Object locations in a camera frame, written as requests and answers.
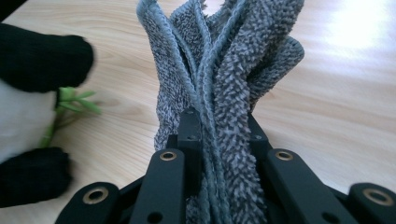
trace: wood grain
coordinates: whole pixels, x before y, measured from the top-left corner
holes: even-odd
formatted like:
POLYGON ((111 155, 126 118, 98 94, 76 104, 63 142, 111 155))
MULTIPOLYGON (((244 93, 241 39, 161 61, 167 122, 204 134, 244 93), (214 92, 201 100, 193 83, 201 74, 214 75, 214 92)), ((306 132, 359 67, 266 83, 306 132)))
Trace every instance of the wood grain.
MULTIPOLYGON (((167 15, 184 0, 160 1, 167 15)), ((207 13, 220 0, 207 1, 207 13)), ((82 87, 103 115, 62 128, 53 145, 73 160, 62 197, 0 210, 1 223, 53 223, 72 195, 96 181, 122 188, 153 153, 158 80, 137 0, 30 0, 5 23, 44 34, 82 35, 96 62, 82 87)), ((305 58, 255 108, 274 147, 299 153, 327 185, 357 182, 396 191, 396 2, 305 0, 291 33, 305 58)))

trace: mounting hole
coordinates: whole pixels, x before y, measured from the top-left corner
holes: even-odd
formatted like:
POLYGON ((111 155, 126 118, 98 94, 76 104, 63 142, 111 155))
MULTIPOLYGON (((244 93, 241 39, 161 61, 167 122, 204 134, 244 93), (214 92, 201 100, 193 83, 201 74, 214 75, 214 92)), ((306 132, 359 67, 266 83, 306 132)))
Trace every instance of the mounting hole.
POLYGON ((332 223, 332 224, 340 223, 340 219, 338 219, 338 217, 335 216, 334 214, 325 212, 322 213, 322 217, 328 223, 332 223))
POLYGON ((293 155, 286 151, 278 151, 275 155, 282 161, 291 161, 293 159, 293 155))
POLYGON ((148 223, 160 223, 163 220, 163 214, 153 212, 148 215, 148 223))
POLYGON ((171 151, 165 151, 163 154, 161 154, 160 158, 163 161, 172 161, 177 157, 177 154, 175 152, 171 151))
POLYGON ((108 190, 104 187, 98 187, 85 193, 82 201, 86 204, 96 204, 102 202, 107 196, 108 190))
POLYGON ((372 201, 383 206, 393 206, 394 201, 392 198, 382 190, 379 189, 364 189, 363 195, 372 201))

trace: terry cloth fabric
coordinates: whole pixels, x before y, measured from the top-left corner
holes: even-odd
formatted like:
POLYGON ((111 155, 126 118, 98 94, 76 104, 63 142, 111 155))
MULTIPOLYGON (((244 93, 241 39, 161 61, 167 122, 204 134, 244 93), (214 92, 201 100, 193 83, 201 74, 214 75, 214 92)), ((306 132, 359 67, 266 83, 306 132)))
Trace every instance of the terry cloth fabric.
POLYGON ((304 0, 228 0, 212 16, 190 0, 167 18, 141 0, 160 80, 155 148, 177 133, 194 106, 203 123, 201 192, 187 201, 187 223, 265 223, 265 201, 248 147, 248 112, 303 57, 288 34, 304 0))

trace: black fabric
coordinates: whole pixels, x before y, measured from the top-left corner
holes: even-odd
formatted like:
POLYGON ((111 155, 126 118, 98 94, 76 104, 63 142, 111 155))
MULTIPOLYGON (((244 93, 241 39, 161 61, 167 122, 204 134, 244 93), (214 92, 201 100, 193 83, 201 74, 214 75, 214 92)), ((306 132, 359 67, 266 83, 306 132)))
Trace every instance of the black fabric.
POLYGON ((68 155, 59 147, 25 152, 0 164, 0 207, 59 197, 72 180, 68 155))
POLYGON ((16 89, 77 87, 92 64, 92 46, 81 36, 42 35, 0 23, 0 78, 16 89))
POLYGON ((1 0, 0 1, 0 21, 3 21, 26 0, 1 0))

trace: green plastic plant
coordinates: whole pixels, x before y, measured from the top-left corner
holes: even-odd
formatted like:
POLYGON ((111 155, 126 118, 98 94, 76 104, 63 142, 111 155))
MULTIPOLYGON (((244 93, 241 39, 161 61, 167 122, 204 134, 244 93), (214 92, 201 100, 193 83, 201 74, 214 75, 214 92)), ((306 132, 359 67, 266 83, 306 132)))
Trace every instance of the green plastic plant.
POLYGON ((86 98, 95 95, 94 91, 84 91, 78 94, 75 88, 65 87, 59 89, 59 102, 55 109, 55 120, 46 130, 46 133, 41 139, 39 147, 48 147, 52 140, 57 127, 57 121, 61 120, 67 111, 74 113, 94 113, 100 115, 101 109, 93 102, 86 100, 86 98))

